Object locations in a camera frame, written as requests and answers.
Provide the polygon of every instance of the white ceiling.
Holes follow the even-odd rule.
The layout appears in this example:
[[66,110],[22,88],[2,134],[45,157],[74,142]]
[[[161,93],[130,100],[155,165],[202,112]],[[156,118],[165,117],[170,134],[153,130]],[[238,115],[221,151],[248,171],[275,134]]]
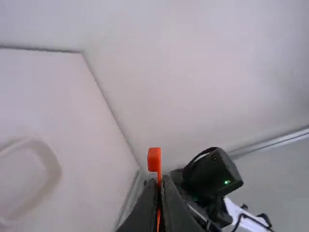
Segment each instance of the white ceiling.
[[0,0],[0,44],[83,49],[105,34],[124,0]]
[[1,0],[0,44],[85,49],[140,165],[309,124],[302,0]]

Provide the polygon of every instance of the black device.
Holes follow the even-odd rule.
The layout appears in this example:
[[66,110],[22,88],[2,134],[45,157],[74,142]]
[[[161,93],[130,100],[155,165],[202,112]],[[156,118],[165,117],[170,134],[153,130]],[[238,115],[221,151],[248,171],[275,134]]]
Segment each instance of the black device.
[[183,169],[164,175],[161,189],[154,179],[117,232],[157,232],[157,207],[161,207],[160,232],[221,232],[233,221],[224,196],[243,181],[231,158],[221,148],[199,153]]
[[199,153],[182,170],[183,186],[200,199],[223,197],[243,185],[229,155],[219,147]]

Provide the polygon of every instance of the black cable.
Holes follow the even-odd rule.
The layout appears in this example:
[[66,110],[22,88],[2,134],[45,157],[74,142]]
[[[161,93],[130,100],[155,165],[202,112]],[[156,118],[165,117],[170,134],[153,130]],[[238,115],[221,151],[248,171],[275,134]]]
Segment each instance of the black cable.
[[192,167],[194,166],[194,162],[197,160],[197,158],[199,158],[200,156],[202,155],[206,155],[208,153],[211,153],[212,151],[214,151],[215,149],[217,149],[217,147],[210,147],[210,148],[207,148],[206,150],[200,152],[199,154],[197,154],[188,164],[187,166],[184,167],[183,169],[183,177],[184,179],[186,179],[191,171],[192,171]]
[[236,222],[236,224],[235,224],[235,227],[233,228],[233,230],[232,230],[231,232],[235,232],[235,231],[237,230],[237,228],[238,228],[239,225],[240,225],[240,221],[241,221],[242,218],[248,218],[248,219],[254,221],[256,224],[262,226],[262,227],[263,227],[264,229],[266,229],[267,231],[274,232],[270,227],[264,225],[263,223],[259,222],[258,220],[254,219],[254,218],[252,218],[252,217],[250,217],[250,216],[248,216],[248,215],[246,215],[246,214],[240,214],[240,215],[239,215],[238,220],[237,220],[237,222]]

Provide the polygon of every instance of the ceiling trim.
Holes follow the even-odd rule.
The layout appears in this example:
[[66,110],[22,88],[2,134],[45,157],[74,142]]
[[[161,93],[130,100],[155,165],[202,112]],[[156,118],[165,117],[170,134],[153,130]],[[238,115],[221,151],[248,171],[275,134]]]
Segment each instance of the ceiling trim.
[[267,149],[283,146],[306,138],[309,138],[309,127],[305,127],[303,129],[296,130],[283,136],[263,141],[261,143],[246,146],[241,149],[228,152],[228,154],[232,157],[233,160],[238,160],[255,151],[264,151]]
[[0,45],[0,49],[14,49],[14,50],[25,50],[25,51],[40,51],[40,52],[61,52],[61,53],[80,53],[78,50],[68,49],[52,49],[46,47],[31,47],[31,46],[6,46]]

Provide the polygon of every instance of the orange tab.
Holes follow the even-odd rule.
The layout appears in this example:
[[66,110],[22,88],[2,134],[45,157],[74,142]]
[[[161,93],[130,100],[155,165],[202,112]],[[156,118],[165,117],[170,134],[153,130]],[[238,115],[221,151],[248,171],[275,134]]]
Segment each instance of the orange tab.
[[[161,186],[161,148],[160,147],[151,147],[148,150],[147,156],[147,163],[148,163],[148,171],[150,172],[157,172],[158,178],[158,186],[159,186],[159,194],[160,194],[160,186]],[[159,225],[160,225],[160,215],[161,210],[160,206],[158,206],[157,212],[157,232],[159,232]]]

